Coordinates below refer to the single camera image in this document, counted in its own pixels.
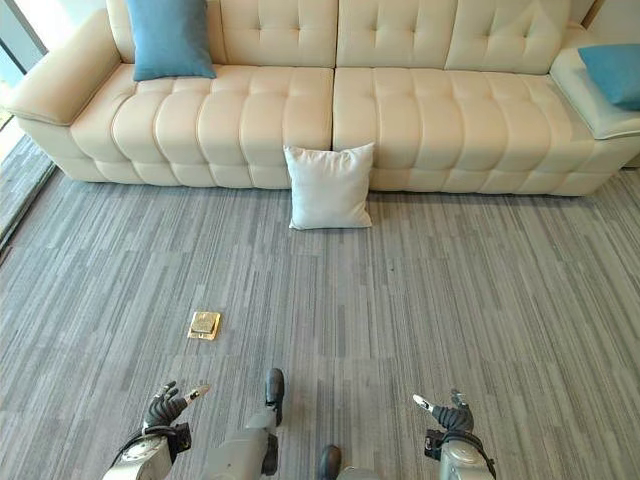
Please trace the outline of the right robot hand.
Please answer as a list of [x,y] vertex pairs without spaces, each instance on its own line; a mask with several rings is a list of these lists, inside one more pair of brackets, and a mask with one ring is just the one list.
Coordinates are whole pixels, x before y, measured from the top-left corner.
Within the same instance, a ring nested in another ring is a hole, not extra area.
[[451,390],[452,407],[440,406],[428,402],[418,394],[412,395],[413,401],[427,411],[446,431],[471,433],[474,429],[474,417],[464,394],[457,389]]

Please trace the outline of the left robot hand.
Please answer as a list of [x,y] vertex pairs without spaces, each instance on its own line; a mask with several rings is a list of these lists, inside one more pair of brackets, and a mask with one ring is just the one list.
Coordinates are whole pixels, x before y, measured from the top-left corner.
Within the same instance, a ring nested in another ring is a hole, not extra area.
[[209,390],[209,385],[200,385],[185,396],[180,396],[176,382],[170,381],[152,397],[143,414],[142,428],[148,430],[152,427],[169,427],[190,404]]

